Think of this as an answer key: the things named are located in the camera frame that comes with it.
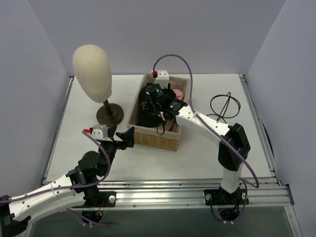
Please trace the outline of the pink hat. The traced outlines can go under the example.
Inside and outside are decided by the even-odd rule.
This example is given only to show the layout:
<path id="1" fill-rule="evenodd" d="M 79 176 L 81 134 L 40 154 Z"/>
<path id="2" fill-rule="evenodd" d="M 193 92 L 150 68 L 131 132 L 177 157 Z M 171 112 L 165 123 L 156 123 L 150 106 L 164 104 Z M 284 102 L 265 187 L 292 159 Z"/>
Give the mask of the pink hat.
<path id="1" fill-rule="evenodd" d="M 173 92 L 176 95 L 176 99 L 179 99 L 179 100 L 183 100 L 184 99 L 184 94 L 183 94 L 183 92 L 181 90 L 173 89 Z M 177 124 L 176 124 L 176 122 L 174 122 L 174 124 L 172 125 L 172 127 L 170 128 L 169 131 L 177 132 Z"/>

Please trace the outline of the black cap with R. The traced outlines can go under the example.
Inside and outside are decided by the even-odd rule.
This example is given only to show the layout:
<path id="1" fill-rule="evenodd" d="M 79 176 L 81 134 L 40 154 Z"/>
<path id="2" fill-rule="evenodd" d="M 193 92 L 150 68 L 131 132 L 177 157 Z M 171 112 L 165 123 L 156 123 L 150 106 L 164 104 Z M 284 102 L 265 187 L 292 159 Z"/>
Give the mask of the black cap with R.
<path id="1" fill-rule="evenodd" d="M 154 128 L 162 126 L 163 130 L 166 124 L 166 121 L 170 118 L 169 115 L 167 115 L 170 111 L 168 105 L 175 99 L 175 93 L 170 88 L 170 84 L 168 85 L 168 89 L 170 91 L 170 95 L 172 96 L 171 102 L 166 105 L 165 108 L 163 108 L 162 111 L 158 113 L 152 113 L 148 110 L 145 104 L 145 89 L 149 84 L 153 84 L 148 82 L 139 93 L 138 97 L 138 109 L 139 109 L 139 119 L 137 122 L 138 126 L 142 127 L 148 127 L 148 128 Z"/>

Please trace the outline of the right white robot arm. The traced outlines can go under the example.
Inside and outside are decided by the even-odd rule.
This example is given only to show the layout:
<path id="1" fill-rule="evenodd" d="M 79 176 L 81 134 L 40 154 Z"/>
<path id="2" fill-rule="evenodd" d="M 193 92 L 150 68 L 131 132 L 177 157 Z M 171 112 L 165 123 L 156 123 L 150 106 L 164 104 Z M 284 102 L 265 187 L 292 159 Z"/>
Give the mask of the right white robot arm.
<path id="1" fill-rule="evenodd" d="M 250 151 L 244 128 L 238 123 L 229 125 L 194 112 L 186 102 L 176 99 L 171 89 L 163 89 L 157 83 L 148 83 L 144 90 L 150 114 L 160 117 L 162 122 L 174 120 L 177 125 L 204 136 L 218 146 L 218 162 L 223 167 L 219 198 L 223 203 L 232 203 L 237 198 L 242 163 Z"/>

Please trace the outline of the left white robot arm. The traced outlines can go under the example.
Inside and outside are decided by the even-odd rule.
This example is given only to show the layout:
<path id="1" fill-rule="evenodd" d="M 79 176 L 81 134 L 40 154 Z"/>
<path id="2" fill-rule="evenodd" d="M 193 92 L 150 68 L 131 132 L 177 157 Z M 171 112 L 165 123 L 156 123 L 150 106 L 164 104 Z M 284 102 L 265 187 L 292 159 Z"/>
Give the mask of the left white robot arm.
<path id="1" fill-rule="evenodd" d="M 83 135 L 98 146 L 98 151 L 86 152 L 74 169 L 47 185 L 20 196 L 2 196 L 2 235 L 16 236 L 29 224 L 64 209 L 96 206 L 101 200 L 97 186 L 109 175 L 116 152 L 134 147 L 135 128 L 123 133 L 116 129 L 105 125 L 84 129 Z"/>

